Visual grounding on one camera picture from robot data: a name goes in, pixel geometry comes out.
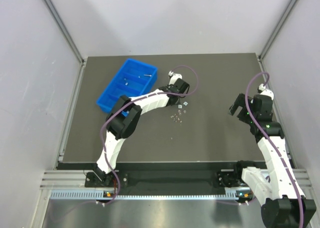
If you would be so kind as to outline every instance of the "dark gray tabletop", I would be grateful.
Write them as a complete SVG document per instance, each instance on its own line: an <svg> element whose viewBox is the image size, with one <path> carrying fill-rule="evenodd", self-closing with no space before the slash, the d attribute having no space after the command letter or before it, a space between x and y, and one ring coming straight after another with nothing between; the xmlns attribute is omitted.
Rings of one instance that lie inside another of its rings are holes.
<svg viewBox="0 0 320 228"><path fill-rule="evenodd" d="M125 62L126 56L89 57L64 153L64 162L95 162L102 151L99 131L107 114L96 100ZM198 91L185 99L188 105L156 109L141 116L137 129L119 154L119 162L263 160L248 125L228 115L239 93L259 73L255 54L192 54L131 56L158 67L153 90L167 85L168 71L185 64L199 76ZM194 75L177 70L193 90ZM256 93L261 77L251 89Z"/></svg>

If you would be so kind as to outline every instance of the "blue tray compartment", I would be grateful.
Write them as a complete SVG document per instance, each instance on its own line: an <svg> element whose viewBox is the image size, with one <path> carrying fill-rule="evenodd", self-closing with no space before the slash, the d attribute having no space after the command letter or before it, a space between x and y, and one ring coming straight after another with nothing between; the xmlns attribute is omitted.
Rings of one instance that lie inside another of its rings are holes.
<svg viewBox="0 0 320 228"><path fill-rule="evenodd" d="M129 58L101 94L97 105L103 112L110 113L120 96L136 97L149 93L157 80L157 70L155 66Z"/></svg>

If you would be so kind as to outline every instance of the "purple cable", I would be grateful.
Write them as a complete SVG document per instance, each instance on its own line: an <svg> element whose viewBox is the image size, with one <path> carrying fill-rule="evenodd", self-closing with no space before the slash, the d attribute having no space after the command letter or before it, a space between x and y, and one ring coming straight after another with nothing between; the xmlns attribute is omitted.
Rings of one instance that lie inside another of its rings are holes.
<svg viewBox="0 0 320 228"><path fill-rule="evenodd" d="M188 93L188 94L183 94L183 96L190 96L190 95L194 94L194 93L197 91L197 89L198 89L199 77L198 77L196 71L195 71L193 68L191 68L191 67L189 67L189 66L186 66L186 65L180 65L180 66L178 66L178 67L175 67L172 71L175 71L176 69L178 69L178 68L180 68L180 67L185 67L185 68L190 69L190 70L194 73L194 75L195 75L195 77L196 77L196 83L197 83L197 84L196 84L196 86L195 86L195 89L194 89L192 92ZM104 131L105 131L108 123L109 123L113 118L115 118L119 113L121 113L123 110L125 110L127 107L129 107L131 104L133 104L133 103L135 103L135 102L138 102L138 101L140 101L140 100L144 100L144 99L146 99L146 98L148 98L148 97L153 97L153 96L161 95L161 94L177 95L177 96L181 96L181 95L182 95L182 94L173 93L173 92L158 92L158 93L153 93L153 94L150 94L150 95L146 95L146 96L144 96L144 97L137 98L137 99L135 99L135 100L130 101L130 102L127 103L125 106L123 106L121 109L119 109L115 114L113 114L113 115L102 125L102 127L101 127L101 129L100 129L100 139L101 139L101 141L102 141L102 145L103 145L103 148L104 148L103 151L104 151L105 162L106 162L106 164L108 165L108 167L110 168L111 172L113 173L113 175L114 175L114 177L115 177L115 179L116 179L116 181L117 181L117 184L118 184L118 188L117 188L117 191L116 191L115 195L112 197L111 200L109 200L107 203L105 203L105 205L109 205L109 204L113 203L113 202L115 201L116 197L118 196L118 194L119 194L119 192L120 192L120 189L121 189L120 179L119 179L117 173L116 173L116 172L114 171L114 169L111 167L111 165L110 165L110 163L109 163L109 161L108 161L108 158L107 158L107 149L106 149L105 140L104 140ZM54 223L58 223L58 222L62 221L69 213L71 213L71 212L74 211L75 209L79 208L80 206L82 206L82 205L84 205L84 204L88 204L88 203L95 203L95 201L85 201L85 202L82 202L82 203L76 205L75 207L71 208L69 211L67 211L67 212L66 212L61 218L59 218L59 219L54 219L54 218L53 218L53 213L52 213L52 209L51 209L51 210L50 210L50 213L49 213L50 218L51 218L51 220L52 220Z"/></svg>
<svg viewBox="0 0 320 228"><path fill-rule="evenodd" d="M269 81L270 75L267 72L260 72L258 73L256 76L254 76L251 81L249 82L248 86L246 87L246 91L245 91L245 107L248 110L248 113L251 117L251 119L253 120L253 122L255 123L255 125L258 127L258 129L261 131L261 133L264 135L264 137L270 142L270 144L273 146L273 148L275 149L276 153L278 154L278 156L280 157L283 166L285 167L286 173L289 176L289 179L291 181L291 184L293 185L294 191L296 193L297 199L298 199L298 204L299 204L299 214L300 214L300 221L299 221L299 228L303 228L304 226L304 208L302 205L302 200L301 200L301 196L299 194L299 190L298 187L296 185L296 181L294 180L294 178L291 175L291 172L289 171L288 165L286 164L285 160L282 158L281 152L279 151L279 149L277 148L277 146L273 143L273 141L270 139L270 137L268 136L268 134L263 130L263 128L260 126L260 124L258 123L258 121L255 119L255 117L253 116L250 107L249 107L249 102L248 102L248 93L249 93L249 89L252 85L252 83L261 75L266 75L267 79L264 83L264 85L266 85Z"/></svg>

